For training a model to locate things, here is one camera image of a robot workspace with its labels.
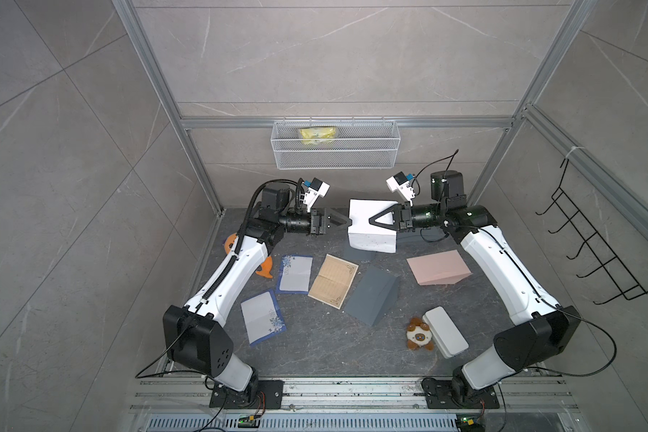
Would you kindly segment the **white blue letter paper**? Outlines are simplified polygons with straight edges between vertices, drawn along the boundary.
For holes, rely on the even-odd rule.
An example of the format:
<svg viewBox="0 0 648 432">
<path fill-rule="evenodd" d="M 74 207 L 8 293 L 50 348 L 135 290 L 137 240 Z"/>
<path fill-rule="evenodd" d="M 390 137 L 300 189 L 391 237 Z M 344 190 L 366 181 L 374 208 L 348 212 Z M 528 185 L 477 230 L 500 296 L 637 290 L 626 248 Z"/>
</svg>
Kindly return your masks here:
<svg viewBox="0 0 648 432">
<path fill-rule="evenodd" d="M 255 346 L 286 331 L 286 324 L 273 290 L 244 301 L 240 305 L 248 343 Z"/>
<path fill-rule="evenodd" d="M 351 200 L 347 228 L 348 243 L 352 248 L 393 254 L 396 252 L 397 232 L 372 225 L 369 219 L 396 205 L 395 201 Z"/>
</svg>

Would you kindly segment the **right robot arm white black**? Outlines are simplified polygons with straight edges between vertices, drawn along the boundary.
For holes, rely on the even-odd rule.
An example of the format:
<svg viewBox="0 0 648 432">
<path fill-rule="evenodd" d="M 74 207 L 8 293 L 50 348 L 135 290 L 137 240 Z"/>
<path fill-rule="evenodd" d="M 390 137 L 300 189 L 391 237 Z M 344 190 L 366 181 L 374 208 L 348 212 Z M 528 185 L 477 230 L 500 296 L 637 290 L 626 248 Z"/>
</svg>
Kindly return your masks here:
<svg viewBox="0 0 648 432">
<path fill-rule="evenodd" d="M 467 398 L 503 378 L 557 356 L 565 350 L 581 322 L 578 311 L 563 307 L 523 268 L 502 231 L 482 205 L 469 205 L 464 181 L 455 170 L 430 176 L 431 204 L 412 203 L 410 176 L 400 172 L 386 181 L 402 203 L 392 203 L 368 216 L 374 227 L 403 232 L 439 228 L 480 266 L 504 303 L 513 328 L 497 334 L 480 356 L 457 368 L 452 378 L 455 398 Z"/>
</svg>

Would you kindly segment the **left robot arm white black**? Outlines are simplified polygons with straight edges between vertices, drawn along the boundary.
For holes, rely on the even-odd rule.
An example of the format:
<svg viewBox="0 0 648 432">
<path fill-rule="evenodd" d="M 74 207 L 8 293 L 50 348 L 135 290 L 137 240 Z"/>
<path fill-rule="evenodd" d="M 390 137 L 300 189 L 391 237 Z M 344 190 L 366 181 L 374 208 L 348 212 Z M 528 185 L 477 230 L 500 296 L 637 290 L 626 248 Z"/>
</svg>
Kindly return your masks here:
<svg viewBox="0 0 648 432">
<path fill-rule="evenodd" d="M 217 270 L 183 306 L 165 312 L 165 355 L 170 360 L 234 392 L 254 395 L 257 372 L 234 354 L 224 325 L 244 286 L 265 266 L 284 234 L 321 235 L 331 225 L 350 223 L 337 212 L 315 208 L 327 192 L 329 185 L 318 178 L 275 179 L 257 188 Z"/>
</svg>

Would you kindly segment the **pink envelope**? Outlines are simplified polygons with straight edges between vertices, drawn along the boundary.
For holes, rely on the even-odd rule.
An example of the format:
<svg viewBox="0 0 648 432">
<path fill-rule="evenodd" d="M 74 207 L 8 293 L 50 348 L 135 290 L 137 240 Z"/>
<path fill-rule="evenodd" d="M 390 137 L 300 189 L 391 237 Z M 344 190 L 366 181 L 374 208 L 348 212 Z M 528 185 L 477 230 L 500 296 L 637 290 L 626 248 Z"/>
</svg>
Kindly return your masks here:
<svg viewBox="0 0 648 432">
<path fill-rule="evenodd" d="M 407 259 L 420 286 L 456 284 L 472 274 L 456 250 Z"/>
</svg>

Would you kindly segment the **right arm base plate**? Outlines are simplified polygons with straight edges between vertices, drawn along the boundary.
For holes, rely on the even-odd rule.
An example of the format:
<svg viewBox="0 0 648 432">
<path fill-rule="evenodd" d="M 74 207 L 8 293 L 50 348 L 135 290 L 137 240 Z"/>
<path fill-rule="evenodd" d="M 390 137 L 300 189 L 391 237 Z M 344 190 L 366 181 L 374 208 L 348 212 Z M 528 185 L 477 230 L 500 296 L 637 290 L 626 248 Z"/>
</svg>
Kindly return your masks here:
<svg viewBox="0 0 648 432">
<path fill-rule="evenodd" d="M 420 382 L 426 405 L 430 410 L 496 410 L 500 408 L 494 388 L 475 390 L 461 379 L 439 380 L 426 377 Z"/>
</svg>

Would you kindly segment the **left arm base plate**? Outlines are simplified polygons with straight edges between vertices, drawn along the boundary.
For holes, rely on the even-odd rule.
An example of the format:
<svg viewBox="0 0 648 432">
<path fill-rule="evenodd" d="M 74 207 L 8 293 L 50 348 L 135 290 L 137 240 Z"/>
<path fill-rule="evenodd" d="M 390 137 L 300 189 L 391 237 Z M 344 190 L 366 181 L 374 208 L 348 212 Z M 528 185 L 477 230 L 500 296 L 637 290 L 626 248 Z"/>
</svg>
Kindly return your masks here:
<svg viewBox="0 0 648 432">
<path fill-rule="evenodd" d="M 211 408 L 279 410 L 284 397 L 284 381 L 257 380 L 238 392 L 218 384 L 211 394 Z"/>
</svg>

